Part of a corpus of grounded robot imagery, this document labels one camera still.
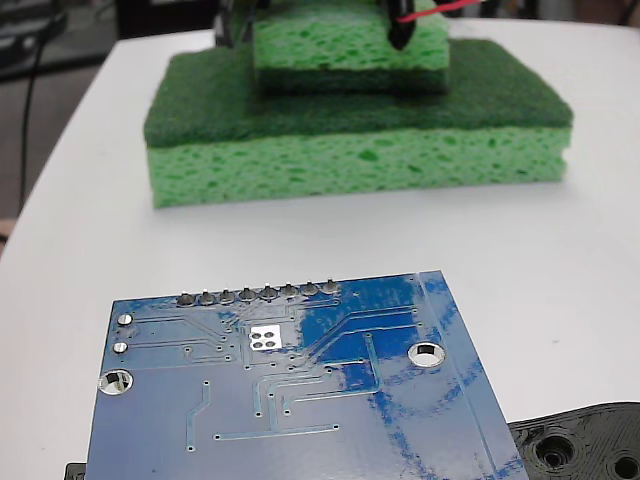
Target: black cable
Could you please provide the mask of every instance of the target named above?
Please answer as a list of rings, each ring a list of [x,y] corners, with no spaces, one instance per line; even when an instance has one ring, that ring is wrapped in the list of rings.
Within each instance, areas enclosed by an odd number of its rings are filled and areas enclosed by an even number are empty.
[[[639,6],[640,0],[633,0],[625,10],[622,18],[620,18],[618,25],[629,25],[631,23],[631,17],[633,17],[633,12],[635,12]]]
[[[482,18],[496,18],[500,10],[501,0],[487,0],[480,4],[480,16]]]
[[[29,118],[31,116],[31,99],[33,98],[33,87],[38,76],[38,67],[40,66],[40,60],[42,60],[42,52],[49,39],[49,29],[53,24],[53,15],[48,21],[47,26],[44,28],[40,41],[36,46],[35,58],[33,65],[31,66],[31,73],[29,74],[29,81],[27,84],[27,96],[24,102],[24,110],[22,112],[22,144],[20,147],[20,193],[18,197],[18,213],[22,211],[25,201],[27,200],[27,153],[29,142]]]

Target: green scouring pad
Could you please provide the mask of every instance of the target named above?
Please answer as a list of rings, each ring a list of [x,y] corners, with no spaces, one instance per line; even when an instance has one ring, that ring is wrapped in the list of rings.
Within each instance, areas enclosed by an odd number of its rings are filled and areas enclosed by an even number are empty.
[[[436,6],[415,3],[418,11]],[[372,0],[272,0],[254,28],[260,86],[296,94],[445,91],[449,28],[442,15],[418,19],[402,51],[387,40],[388,24],[386,9]]]
[[[572,113],[499,45],[451,42],[447,95],[260,96],[250,46],[182,54],[145,126],[158,207],[560,180]]]

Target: black object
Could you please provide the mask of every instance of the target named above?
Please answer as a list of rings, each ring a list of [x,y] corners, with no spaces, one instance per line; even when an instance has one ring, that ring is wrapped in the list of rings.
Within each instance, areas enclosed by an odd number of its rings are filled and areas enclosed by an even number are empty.
[[[625,10],[622,18],[620,18],[620,25],[629,25],[631,23],[631,17],[633,17],[633,12],[640,6],[640,0],[633,0],[627,9]]]
[[[519,18],[529,20],[540,19],[540,1],[539,0],[524,0],[524,7],[518,12]]]
[[[480,16],[482,18],[496,18],[500,9],[501,0],[487,0],[480,4]]]
[[[154,3],[152,0],[115,0],[120,38],[211,28],[218,2],[189,0]]]
[[[86,463],[70,463],[64,473],[64,480],[84,480],[86,471]]]
[[[530,480],[640,479],[640,403],[614,403],[509,425]],[[84,480],[67,465],[64,480]]]
[[[416,29],[416,22],[398,22],[398,18],[406,17],[416,11],[413,0],[387,0],[389,10],[389,21],[391,28],[389,30],[389,42],[396,50],[404,50],[409,44],[413,32]]]

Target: red wire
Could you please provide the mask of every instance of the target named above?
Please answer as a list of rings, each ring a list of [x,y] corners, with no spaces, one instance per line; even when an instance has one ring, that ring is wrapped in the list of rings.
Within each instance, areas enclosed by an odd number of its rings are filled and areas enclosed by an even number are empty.
[[[411,15],[407,15],[406,17],[398,18],[398,22],[400,23],[409,23],[420,17],[426,17],[427,15],[433,15],[434,13],[440,12],[450,12],[451,10],[459,10],[461,8],[466,7],[467,5],[472,5],[474,3],[481,3],[483,0],[458,0],[457,2],[446,3],[444,5],[440,5],[439,7],[432,8],[431,10],[424,10],[423,12],[415,12]]]

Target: white tabletop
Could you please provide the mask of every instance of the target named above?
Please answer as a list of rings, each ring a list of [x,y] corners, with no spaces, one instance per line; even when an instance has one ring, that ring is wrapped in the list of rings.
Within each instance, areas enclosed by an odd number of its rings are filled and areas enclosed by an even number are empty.
[[[182,290],[441,269],[508,421],[640,401],[640,33],[456,30],[572,105],[563,183],[154,210],[143,121],[169,58],[211,32],[119,43],[0,261],[0,476],[85,460],[111,302]]]

